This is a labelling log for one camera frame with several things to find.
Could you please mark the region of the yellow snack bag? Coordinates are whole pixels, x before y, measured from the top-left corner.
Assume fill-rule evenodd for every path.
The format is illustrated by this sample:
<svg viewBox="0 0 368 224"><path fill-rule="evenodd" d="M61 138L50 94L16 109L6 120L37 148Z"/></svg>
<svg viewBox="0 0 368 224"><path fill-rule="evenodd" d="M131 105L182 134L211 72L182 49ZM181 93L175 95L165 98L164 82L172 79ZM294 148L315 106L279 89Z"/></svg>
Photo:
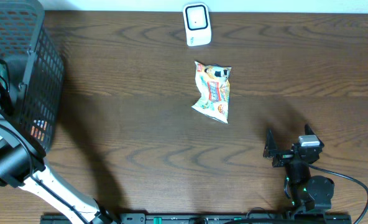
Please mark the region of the yellow snack bag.
<svg viewBox="0 0 368 224"><path fill-rule="evenodd" d="M197 61L195 66L195 83L200 98L192 108L205 116L228 124L231 67L204 65Z"/></svg>

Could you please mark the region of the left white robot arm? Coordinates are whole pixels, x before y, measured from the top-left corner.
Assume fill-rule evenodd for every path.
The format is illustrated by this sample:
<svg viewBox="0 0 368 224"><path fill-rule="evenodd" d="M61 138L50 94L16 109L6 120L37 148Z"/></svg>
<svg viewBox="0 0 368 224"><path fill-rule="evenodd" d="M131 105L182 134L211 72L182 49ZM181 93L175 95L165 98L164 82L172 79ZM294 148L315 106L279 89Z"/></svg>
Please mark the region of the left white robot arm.
<svg viewBox="0 0 368 224"><path fill-rule="evenodd" d="M37 99L14 87L20 76L0 60L0 186L40 197L71 223L119 223L118 217L50 167L45 157L54 110L45 95Z"/></svg>

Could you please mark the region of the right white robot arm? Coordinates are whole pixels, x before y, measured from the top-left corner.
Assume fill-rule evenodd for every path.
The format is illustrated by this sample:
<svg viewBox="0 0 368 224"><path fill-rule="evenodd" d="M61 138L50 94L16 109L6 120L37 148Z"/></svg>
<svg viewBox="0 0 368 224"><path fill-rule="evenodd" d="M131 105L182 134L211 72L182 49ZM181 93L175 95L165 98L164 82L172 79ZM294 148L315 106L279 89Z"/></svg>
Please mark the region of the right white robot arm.
<svg viewBox="0 0 368 224"><path fill-rule="evenodd" d="M323 216L331 209L334 182L322 175L311 175L310 166L320 158L324 143L309 125L290 149L280 150L270 129L263 152L264 158L272 159L273 167L283 167L286 172L285 195L292 201L293 209L286 213L289 219L306 216Z"/></svg>

